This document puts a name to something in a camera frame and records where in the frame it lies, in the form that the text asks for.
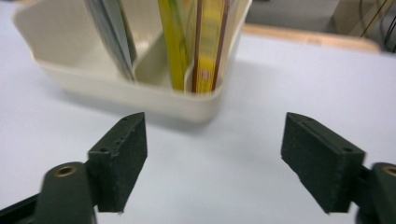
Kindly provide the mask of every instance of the yellow book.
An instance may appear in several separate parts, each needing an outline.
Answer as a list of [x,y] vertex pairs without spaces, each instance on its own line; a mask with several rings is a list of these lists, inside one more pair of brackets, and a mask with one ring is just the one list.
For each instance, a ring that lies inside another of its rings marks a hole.
[[195,1],[158,0],[174,90],[184,91],[184,75],[191,63],[191,53],[189,52],[193,50],[193,47],[189,47],[189,45],[192,45],[193,41],[186,37],[194,37],[189,33],[191,29],[189,27],[195,19],[186,20],[186,18],[193,15],[191,13],[194,11],[193,2]]
[[198,0],[192,90],[207,94],[216,88],[225,28],[232,0]]

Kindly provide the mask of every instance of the brass insert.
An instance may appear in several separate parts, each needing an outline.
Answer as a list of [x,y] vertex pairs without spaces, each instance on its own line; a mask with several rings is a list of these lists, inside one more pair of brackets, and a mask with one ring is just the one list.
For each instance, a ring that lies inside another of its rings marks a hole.
[[394,177],[396,177],[396,166],[385,166],[384,171],[388,175],[393,175]]

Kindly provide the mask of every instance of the white table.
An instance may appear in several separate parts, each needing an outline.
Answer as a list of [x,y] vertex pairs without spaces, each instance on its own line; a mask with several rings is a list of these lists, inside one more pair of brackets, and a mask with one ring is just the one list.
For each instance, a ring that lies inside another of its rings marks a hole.
[[[139,108],[70,95],[33,63],[0,2],[0,209],[50,168],[87,160]],[[122,216],[99,223],[354,223],[327,216],[280,159],[286,112],[317,119],[396,162],[396,58],[242,35],[219,114],[192,125],[147,113],[148,159]]]

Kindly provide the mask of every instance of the book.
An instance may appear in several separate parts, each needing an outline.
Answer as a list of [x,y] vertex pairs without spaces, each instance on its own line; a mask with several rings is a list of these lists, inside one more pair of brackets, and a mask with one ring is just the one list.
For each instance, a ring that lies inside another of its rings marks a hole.
[[184,91],[184,78],[194,50],[196,0],[158,0],[158,5],[172,86]]
[[120,73],[126,79],[134,80],[132,65],[136,49],[120,0],[85,0],[85,4]]
[[[192,78],[192,91],[197,94],[208,94],[216,88],[219,69],[223,71],[227,62],[221,57],[229,53],[236,11],[236,0],[198,0]],[[226,33],[227,46],[224,46]]]

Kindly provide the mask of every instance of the beige plastic organizer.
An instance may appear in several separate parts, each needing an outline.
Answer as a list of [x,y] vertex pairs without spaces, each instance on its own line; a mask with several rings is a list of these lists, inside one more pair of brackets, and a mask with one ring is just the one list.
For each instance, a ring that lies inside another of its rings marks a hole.
[[[227,69],[240,39],[251,0],[240,0]],[[190,122],[205,122],[219,111],[226,81],[205,96],[174,91],[157,1],[125,0],[137,49],[135,82],[118,72],[97,34],[84,1],[41,0],[17,10],[14,23],[31,48],[33,59],[65,90],[123,105],[133,105]]]

